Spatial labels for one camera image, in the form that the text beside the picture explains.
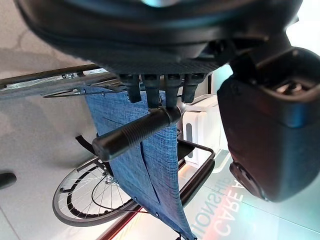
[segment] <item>screw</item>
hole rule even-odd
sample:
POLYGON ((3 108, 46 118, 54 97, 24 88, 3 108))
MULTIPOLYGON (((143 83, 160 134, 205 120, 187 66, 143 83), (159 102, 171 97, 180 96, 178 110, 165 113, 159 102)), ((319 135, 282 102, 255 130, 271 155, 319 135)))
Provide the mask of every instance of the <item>screw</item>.
POLYGON ((112 183, 113 180, 114 180, 114 178, 113 178, 111 175, 108 175, 108 176, 106 177, 106 181, 107 181, 108 183, 112 183))

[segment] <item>cable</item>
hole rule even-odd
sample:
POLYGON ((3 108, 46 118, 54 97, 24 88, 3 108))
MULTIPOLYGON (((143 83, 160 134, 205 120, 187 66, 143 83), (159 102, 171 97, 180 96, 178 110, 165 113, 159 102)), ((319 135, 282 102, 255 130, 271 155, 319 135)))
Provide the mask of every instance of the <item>cable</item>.
POLYGON ((108 209, 108 210, 113 210, 113 211, 122 211, 122 212, 130 212, 130 213, 149 214, 149 212, 147 212, 147 211, 133 211, 133 210, 117 209, 117 208, 111 208, 111 207, 102 206, 102 205, 100 205, 99 203, 97 203, 97 202, 94 200, 94 192, 95 192, 96 188, 98 187, 98 185, 99 185, 106 177, 107 177, 107 176, 105 176, 104 178, 102 178, 102 179, 97 183, 97 185, 95 185, 95 187, 94 187, 93 190, 92 190, 91 200, 92 200, 96 205, 98 205, 98 206, 101 207, 101 208, 108 209))

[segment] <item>black armrest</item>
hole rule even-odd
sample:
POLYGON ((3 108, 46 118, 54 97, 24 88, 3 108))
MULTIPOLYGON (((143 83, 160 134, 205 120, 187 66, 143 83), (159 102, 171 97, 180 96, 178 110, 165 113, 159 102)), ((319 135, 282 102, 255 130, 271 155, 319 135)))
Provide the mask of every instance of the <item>black armrest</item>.
POLYGON ((189 181, 180 190, 180 199, 182 206, 185 207, 197 194, 199 189, 203 186, 215 167, 215 152, 208 147, 195 144, 193 142, 178 139, 178 143, 192 146, 194 148, 202 149, 211 153, 204 164, 195 172, 189 181))

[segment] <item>white floor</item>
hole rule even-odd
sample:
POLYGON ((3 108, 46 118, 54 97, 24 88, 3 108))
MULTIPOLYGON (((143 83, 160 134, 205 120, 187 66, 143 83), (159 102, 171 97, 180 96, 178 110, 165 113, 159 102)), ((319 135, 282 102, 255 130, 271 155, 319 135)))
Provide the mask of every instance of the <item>white floor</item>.
POLYGON ((96 240, 112 224, 71 227, 52 211, 58 184, 91 156, 74 140, 79 134, 96 134, 82 97, 0 102, 0 172, 17 176, 0 190, 1 240, 96 240))
MULTIPOLYGON (((320 240, 320 177, 287 201, 265 202, 235 181, 229 172, 231 162, 229 158, 220 173, 211 174, 184 208, 191 230, 199 240, 320 240)), ((179 173, 180 184, 194 172, 194 168, 185 167, 179 173)), ((177 237, 155 217, 138 214, 115 240, 175 240, 177 237)))

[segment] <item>black plastic housing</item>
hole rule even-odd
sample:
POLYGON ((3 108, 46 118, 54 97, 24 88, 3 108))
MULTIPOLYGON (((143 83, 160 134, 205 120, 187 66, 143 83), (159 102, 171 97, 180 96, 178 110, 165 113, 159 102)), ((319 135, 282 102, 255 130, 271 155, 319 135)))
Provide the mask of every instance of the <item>black plastic housing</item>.
POLYGON ((219 89, 218 102, 234 161, 230 170, 253 195, 280 202, 315 179, 320 170, 320 84, 283 95, 231 77, 219 89))

